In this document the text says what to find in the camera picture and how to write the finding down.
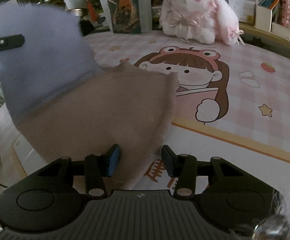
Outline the red white bottle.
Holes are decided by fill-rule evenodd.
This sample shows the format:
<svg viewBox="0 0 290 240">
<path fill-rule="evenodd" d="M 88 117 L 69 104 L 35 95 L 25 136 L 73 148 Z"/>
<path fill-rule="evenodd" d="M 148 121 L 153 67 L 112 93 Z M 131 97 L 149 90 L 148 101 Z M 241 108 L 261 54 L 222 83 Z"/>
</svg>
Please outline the red white bottle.
<svg viewBox="0 0 290 240">
<path fill-rule="evenodd" d="M 97 22 L 97 20 L 98 20 L 97 13 L 96 13 L 95 9 L 93 8 L 91 1 L 86 0 L 86 4 L 87 4 L 88 12 L 89 12 L 89 15 L 91 17 L 92 22 L 93 23 Z"/>
</svg>

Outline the Harry Potter book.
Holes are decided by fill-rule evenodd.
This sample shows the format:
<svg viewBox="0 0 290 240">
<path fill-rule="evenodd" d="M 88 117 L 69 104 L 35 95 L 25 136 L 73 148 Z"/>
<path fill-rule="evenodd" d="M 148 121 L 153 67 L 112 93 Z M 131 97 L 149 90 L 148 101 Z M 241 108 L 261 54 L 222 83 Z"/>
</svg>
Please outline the Harry Potter book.
<svg viewBox="0 0 290 240">
<path fill-rule="evenodd" d="M 138 0 L 108 0 L 113 32 L 140 34 L 141 22 Z"/>
</svg>

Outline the metal bowl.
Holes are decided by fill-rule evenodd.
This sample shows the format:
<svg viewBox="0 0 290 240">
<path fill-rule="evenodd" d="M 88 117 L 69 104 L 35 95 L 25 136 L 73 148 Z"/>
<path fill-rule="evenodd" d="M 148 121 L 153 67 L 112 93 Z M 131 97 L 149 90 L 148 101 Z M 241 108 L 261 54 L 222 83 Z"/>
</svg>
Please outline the metal bowl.
<svg viewBox="0 0 290 240">
<path fill-rule="evenodd" d="M 68 10 L 67 12 L 77 17 L 85 17 L 88 11 L 85 8 L 73 8 L 73 9 Z"/>
</svg>

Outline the white pink plush bunny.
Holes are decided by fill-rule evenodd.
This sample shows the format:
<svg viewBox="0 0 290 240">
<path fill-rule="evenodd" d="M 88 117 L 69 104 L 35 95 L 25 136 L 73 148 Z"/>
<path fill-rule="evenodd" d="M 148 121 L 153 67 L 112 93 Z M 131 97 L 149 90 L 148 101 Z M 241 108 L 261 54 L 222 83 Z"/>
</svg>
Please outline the white pink plush bunny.
<svg viewBox="0 0 290 240">
<path fill-rule="evenodd" d="M 244 44 L 238 17 L 225 0 L 164 0 L 159 23 L 165 35 L 186 41 Z"/>
</svg>

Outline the white storage box on shelf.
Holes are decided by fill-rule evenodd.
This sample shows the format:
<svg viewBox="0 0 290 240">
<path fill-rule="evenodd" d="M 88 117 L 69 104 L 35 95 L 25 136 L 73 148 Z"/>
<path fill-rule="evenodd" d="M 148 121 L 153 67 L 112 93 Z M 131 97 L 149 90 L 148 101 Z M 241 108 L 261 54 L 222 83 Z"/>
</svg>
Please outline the white storage box on shelf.
<svg viewBox="0 0 290 240">
<path fill-rule="evenodd" d="M 260 5 L 255 6 L 255 25 L 256 29 L 271 32 L 272 28 L 272 9 Z"/>
</svg>

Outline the pink checked cartoon table mat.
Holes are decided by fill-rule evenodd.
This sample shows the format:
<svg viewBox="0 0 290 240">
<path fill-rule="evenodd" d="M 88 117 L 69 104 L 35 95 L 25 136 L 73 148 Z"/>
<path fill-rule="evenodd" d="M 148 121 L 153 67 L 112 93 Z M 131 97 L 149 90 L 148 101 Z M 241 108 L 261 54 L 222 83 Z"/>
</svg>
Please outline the pink checked cartoon table mat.
<svg viewBox="0 0 290 240">
<path fill-rule="evenodd" d="M 159 31 L 84 38 L 103 68 L 127 62 L 150 72 L 176 74 L 173 116 L 162 145 L 200 160 L 223 157 L 290 191 L 289 59 L 249 44 L 205 46 Z M 133 188 L 173 189 L 175 184 L 166 177 L 158 152 Z"/>
</svg>

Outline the lavender and beige knit sweater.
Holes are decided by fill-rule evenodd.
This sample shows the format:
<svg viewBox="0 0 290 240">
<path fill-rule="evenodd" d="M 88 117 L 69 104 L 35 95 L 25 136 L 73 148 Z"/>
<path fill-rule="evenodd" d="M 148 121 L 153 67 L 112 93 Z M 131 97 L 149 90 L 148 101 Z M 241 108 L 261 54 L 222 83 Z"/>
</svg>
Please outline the lavender and beige knit sweater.
<svg viewBox="0 0 290 240">
<path fill-rule="evenodd" d="M 121 149 L 108 190 L 129 190 L 156 157 L 173 116 L 176 74 L 124 62 L 103 68 L 73 14 L 52 5 L 0 6 L 0 82 L 18 131 L 50 163 Z"/>
</svg>

